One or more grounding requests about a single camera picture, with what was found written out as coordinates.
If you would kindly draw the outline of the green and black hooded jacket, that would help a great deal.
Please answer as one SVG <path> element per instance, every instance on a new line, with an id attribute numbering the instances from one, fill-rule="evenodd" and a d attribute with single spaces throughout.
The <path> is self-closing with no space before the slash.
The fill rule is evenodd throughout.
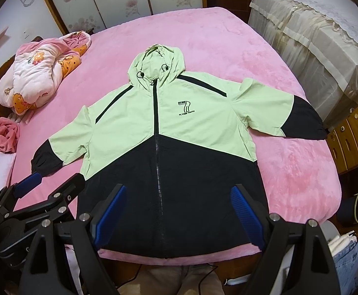
<path id="1" fill-rule="evenodd" d="M 185 69 L 176 47 L 153 45 L 128 70 L 129 81 L 88 107 L 35 152 L 46 177 L 82 160 L 79 214 L 117 184 L 125 207 L 110 221 L 103 248 L 150 258 L 199 256 L 250 242 L 241 184 L 268 204 L 250 130 L 323 140 L 304 99 L 246 78 L 241 83 Z"/>

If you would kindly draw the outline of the folded blue jeans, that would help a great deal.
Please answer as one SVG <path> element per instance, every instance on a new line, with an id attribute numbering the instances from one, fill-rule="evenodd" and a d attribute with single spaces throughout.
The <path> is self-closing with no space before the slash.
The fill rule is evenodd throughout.
<path id="1" fill-rule="evenodd" d="M 328 242 L 335 264 L 340 294 L 351 294 L 355 289 L 355 275 L 358 270 L 358 240 L 354 230 L 337 235 Z"/>

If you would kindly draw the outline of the black round container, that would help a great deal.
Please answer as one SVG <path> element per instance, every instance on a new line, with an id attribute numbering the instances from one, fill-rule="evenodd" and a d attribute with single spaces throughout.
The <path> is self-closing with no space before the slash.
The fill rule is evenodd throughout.
<path id="1" fill-rule="evenodd" d="M 336 218 L 343 226 L 358 224 L 358 193 L 341 200 Z"/>

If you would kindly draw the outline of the wooden drawer cabinet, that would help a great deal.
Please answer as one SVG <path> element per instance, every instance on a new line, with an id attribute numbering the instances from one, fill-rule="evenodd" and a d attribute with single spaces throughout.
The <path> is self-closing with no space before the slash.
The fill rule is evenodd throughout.
<path id="1" fill-rule="evenodd" d="M 326 139 L 338 174 L 358 167 L 358 107 Z"/>

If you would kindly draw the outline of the pink floral folded quilt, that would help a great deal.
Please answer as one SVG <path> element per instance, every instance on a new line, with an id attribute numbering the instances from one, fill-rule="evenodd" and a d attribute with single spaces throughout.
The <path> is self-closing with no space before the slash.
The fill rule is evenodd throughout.
<path id="1" fill-rule="evenodd" d="M 85 31 L 21 45 L 0 79 L 0 104 L 17 115 L 44 106 L 63 79 L 80 66 L 92 43 Z"/>

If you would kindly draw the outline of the beige lace covered furniture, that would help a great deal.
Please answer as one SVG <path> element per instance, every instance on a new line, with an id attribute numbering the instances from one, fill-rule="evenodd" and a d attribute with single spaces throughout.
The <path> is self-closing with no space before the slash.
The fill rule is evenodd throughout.
<path id="1" fill-rule="evenodd" d="M 249 26 L 281 56 L 330 127 L 358 104 L 353 0 L 252 0 Z"/>

